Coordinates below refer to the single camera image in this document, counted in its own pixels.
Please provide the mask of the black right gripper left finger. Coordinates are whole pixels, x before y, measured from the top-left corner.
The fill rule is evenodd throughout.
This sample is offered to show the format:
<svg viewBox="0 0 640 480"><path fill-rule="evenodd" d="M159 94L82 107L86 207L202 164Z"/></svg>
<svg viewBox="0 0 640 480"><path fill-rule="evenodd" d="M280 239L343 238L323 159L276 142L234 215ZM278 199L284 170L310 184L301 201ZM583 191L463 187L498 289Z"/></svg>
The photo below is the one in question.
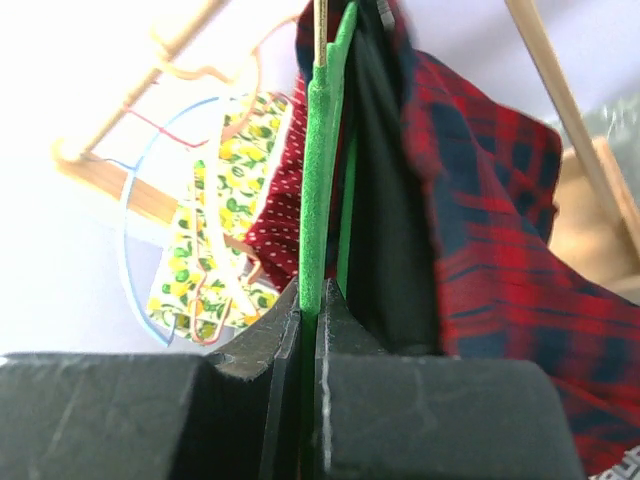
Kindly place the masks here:
<svg viewBox="0 0 640 480"><path fill-rule="evenodd" d="M300 309L291 283L216 351L11 354L5 479L294 479Z"/></svg>

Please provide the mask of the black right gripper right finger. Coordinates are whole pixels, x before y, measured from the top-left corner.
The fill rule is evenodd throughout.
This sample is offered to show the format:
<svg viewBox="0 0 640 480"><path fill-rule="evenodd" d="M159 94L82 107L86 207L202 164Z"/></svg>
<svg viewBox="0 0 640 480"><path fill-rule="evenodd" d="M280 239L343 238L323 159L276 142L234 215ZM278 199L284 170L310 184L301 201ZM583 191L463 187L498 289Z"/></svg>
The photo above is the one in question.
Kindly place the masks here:
<svg viewBox="0 0 640 480"><path fill-rule="evenodd" d="M581 479L559 395L519 360L385 352L327 281L318 317L318 479Z"/></svg>

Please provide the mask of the blue plastic hanger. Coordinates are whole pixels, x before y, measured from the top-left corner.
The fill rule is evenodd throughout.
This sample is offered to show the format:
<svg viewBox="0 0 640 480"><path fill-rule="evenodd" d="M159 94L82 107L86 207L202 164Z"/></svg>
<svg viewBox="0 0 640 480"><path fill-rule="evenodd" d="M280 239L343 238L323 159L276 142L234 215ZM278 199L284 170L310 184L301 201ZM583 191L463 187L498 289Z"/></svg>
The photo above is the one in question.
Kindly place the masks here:
<svg viewBox="0 0 640 480"><path fill-rule="evenodd" d="M138 325L156 342L162 345L164 348L168 348L175 339L176 333L176 323L173 322L170 324L170 328L168 330L164 330L162 328L158 328L145 313L142 302L139 299L138 292L133 285L132 282L132 271L129 262L129 255L127 250L127 239L128 239L128 211L131 206L131 200L134 193L134 187L136 186L136 182L138 180L139 171L149 155L150 151L153 149L154 143L161 137L169 137L170 131L168 128L176 121L178 121L184 115L189 114L194 109L198 109L207 104L215 104L219 103L224 106L227 106L229 101L231 100L231 96L229 94L223 94L222 96L214 96L205 98L196 103L189 105L183 110L176 113L173 117L167 120L164 124L154 125L153 128L155 130L151 139L144 147L141 155L137 159L137 161L133 165L126 165L122 162L117 161L117 166L125 167L125 180L124 186L122 187L122 191L120 194L119 209L122 215L122 223L116 229L116 260L118 265L118 272L120 282L125 293L127 304L134 316Z"/></svg>

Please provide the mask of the red polka dot garment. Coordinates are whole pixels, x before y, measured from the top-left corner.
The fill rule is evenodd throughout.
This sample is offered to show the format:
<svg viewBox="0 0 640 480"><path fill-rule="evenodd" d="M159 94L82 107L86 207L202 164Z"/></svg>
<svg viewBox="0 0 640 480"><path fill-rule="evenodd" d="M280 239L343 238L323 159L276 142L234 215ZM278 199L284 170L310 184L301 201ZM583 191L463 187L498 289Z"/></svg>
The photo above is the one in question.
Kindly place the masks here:
<svg viewBox="0 0 640 480"><path fill-rule="evenodd" d="M306 84L299 76L293 92L293 114L284 151L270 182L266 204L245 241L278 291L284 290L298 275L306 125Z"/></svg>

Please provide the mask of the red plaid skirt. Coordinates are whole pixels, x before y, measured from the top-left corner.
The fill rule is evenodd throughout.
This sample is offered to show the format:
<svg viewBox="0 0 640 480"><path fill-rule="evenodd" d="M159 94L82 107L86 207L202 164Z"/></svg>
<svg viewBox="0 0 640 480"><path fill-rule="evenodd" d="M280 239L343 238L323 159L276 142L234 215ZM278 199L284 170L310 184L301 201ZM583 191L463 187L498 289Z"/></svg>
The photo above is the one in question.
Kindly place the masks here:
<svg viewBox="0 0 640 480"><path fill-rule="evenodd" d="M397 2L354 2L322 295L335 281L392 355L537 365L581 479L637 478L639 309L548 249L558 135L414 49Z"/></svg>

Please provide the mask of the green velvet hanger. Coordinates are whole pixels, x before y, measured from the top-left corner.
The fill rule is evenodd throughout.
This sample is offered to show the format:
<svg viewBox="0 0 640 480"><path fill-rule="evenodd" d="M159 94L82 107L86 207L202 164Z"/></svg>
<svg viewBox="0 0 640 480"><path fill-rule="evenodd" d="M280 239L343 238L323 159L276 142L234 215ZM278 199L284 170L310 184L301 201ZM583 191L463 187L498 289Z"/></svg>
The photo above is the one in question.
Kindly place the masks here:
<svg viewBox="0 0 640 480"><path fill-rule="evenodd" d="M344 71L357 22L357 3L312 3L312 78L307 87L299 228L301 310L300 477L314 477L315 345L325 279L335 157L343 111Z"/></svg>

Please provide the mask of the beige wooden hanger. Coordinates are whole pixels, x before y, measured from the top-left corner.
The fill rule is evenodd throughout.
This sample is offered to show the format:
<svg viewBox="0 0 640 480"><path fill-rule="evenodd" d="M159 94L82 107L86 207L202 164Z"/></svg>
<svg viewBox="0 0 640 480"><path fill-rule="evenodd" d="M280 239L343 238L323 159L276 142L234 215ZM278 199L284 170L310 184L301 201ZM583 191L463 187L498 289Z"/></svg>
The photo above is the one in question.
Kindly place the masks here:
<svg viewBox="0 0 640 480"><path fill-rule="evenodd" d="M212 22L216 22L216 18L221 15L226 5L227 1L209 1L171 38L165 39L153 24L149 29L149 36L154 43L155 69L180 80L194 81L211 76L226 85L236 83L242 73L241 70L235 71L233 75L227 75L215 65L203 64L188 70L175 64L175 59L195 41L196 37ZM298 19L299 14L290 14L271 21L266 14L253 11L242 12L239 20L225 20L222 23L223 26L230 28L230 32L217 43L216 48L238 60L240 67L252 62L256 68L257 88L260 88L261 46L284 25L295 23Z"/></svg>

